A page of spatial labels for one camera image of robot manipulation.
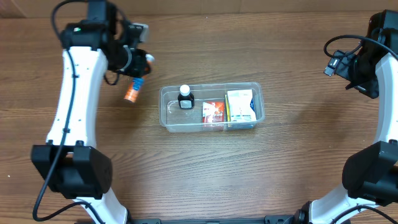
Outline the blue lozenge box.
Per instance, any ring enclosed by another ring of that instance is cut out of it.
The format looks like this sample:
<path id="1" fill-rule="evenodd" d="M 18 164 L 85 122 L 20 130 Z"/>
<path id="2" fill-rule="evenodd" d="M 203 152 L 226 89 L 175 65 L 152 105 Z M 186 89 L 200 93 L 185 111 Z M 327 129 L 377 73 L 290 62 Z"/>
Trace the blue lozenge box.
<path id="1" fill-rule="evenodd" d="M 257 121 L 252 95 L 227 94 L 227 121 L 230 123 L 247 123 Z"/>

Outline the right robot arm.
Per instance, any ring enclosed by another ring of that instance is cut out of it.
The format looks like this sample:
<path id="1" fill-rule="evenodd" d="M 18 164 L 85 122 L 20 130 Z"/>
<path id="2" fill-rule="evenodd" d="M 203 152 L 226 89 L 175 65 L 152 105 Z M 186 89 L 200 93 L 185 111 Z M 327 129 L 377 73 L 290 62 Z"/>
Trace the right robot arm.
<path id="1" fill-rule="evenodd" d="M 395 223 L 379 207 L 397 202 L 397 12 L 374 14 L 367 34 L 354 39 L 359 40 L 354 50 L 326 53 L 330 61 L 324 73 L 338 75 L 349 81 L 347 89 L 379 100 L 374 141 L 346 160 L 339 186 L 294 215 L 268 216 L 266 223 L 350 223 L 365 211 Z"/>

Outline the red white medicine box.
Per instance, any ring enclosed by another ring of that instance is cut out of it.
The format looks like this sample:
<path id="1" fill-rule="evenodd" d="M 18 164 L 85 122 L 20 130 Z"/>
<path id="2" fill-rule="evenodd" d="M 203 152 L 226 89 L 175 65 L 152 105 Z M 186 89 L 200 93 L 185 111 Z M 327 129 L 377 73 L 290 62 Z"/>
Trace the red white medicine box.
<path id="1" fill-rule="evenodd" d="M 202 124 L 205 129 L 224 129 L 224 102 L 204 101 L 202 109 Z"/>

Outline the clear plastic container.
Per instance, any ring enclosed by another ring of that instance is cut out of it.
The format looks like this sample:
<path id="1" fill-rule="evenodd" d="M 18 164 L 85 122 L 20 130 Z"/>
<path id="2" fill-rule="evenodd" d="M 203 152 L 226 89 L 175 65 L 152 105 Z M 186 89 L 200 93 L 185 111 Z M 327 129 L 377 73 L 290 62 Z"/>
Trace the clear plastic container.
<path id="1" fill-rule="evenodd" d="M 257 121 L 247 123 L 230 123 L 227 121 L 227 92 L 231 90 L 252 90 L 254 111 Z M 190 85 L 194 95 L 195 105 L 190 110 L 183 110 L 178 104 L 179 86 L 165 86 L 159 95 L 159 121 L 171 133 L 189 133 L 200 131 L 217 131 L 205 129 L 202 124 L 202 109 L 204 101 L 224 102 L 224 129 L 251 129 L 265 119 L 264 99 L 262 88 L 256 82 L 217 83 Z"/>

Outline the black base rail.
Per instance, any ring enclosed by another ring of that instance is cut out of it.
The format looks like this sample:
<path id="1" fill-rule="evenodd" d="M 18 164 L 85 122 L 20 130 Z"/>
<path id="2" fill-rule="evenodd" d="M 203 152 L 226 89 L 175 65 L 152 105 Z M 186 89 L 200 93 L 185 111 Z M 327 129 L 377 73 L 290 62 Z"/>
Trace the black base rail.
<path id="1" fill-rule="evenodd" d="M 283 224 L 292 223 L 293 215 L 266 215 L 264 218 L 222 218 L 161 220 L 159 218 L 133 219 L 132 224 Z"/>

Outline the orange effervescent tablet tube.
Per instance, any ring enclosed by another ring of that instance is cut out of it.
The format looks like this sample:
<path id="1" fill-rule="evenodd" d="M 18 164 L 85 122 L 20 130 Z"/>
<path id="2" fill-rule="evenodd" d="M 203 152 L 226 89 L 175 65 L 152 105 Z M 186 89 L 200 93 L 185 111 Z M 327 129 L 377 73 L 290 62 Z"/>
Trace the orange effervescent tablet tube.
<path id="1" fill-rule="evenodd" d="M 146 54 L 146 62 L 147 66 L 144 69 L 144 75 L 139 78 L 133 78 L 130 83 L 129 88 L 127 89 L 126 94 L 124 95 L 124 99 L 129 101 L 130 103 L 135 103 L 137 101 L 137 97 L 139 92 L 144 84 L 145 77 L 151 71 L 151 64 L 155 61 L 155 58 L 151 54 Z"/>

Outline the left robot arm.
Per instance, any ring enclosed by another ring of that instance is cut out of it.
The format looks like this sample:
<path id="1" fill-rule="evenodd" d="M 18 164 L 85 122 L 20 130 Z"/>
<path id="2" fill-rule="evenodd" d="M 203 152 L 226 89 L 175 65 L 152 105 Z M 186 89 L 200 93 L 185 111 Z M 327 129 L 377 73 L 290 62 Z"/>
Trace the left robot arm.
<path id="1" fill-rule="evenodd" d="M 96 112 L 108 71 L 132 78 L 127 98 L 136 100 L 154 61 L 138 48 L 147 30 L 109 1 L 88 1 L 86 19 L 56 31 L 63 49 L 63 80 L 45 144 L 31 150 L 31 161 L 44 179 L 32 211 L 35 221 L 40 221 L 45 191 L 51 190 L 72 207 L 83 207 L 95 223 L 132 222 L 112 190 L 111 159 L 96 147 Z"/>

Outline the white plaster box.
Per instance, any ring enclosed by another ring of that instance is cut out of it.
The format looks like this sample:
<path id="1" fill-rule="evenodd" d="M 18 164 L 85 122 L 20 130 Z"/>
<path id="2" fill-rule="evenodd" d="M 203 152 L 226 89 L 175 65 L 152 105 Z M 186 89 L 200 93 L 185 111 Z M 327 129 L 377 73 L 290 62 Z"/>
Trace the white plaster box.
<path id="1" fill-rule="evenodd" d="M 227 92 L 227 97 L 231 121 L 256 121 L 251 89 L 231 90 Z"/>

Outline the dark syrup bottle white cap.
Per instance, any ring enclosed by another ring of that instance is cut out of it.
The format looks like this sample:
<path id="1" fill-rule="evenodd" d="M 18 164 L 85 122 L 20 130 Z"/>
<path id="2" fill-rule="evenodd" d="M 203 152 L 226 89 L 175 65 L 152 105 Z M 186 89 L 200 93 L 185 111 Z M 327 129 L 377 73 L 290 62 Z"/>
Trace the dark syrup bottle white cap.
<path id="1" fill-rule="evenodd" d="M 182 85 L 180 87 L 180 93 L 177 99 L 179 107 L 183 110 L 190 110 L 195 105 L 194 95 L 188 85 Z"/>

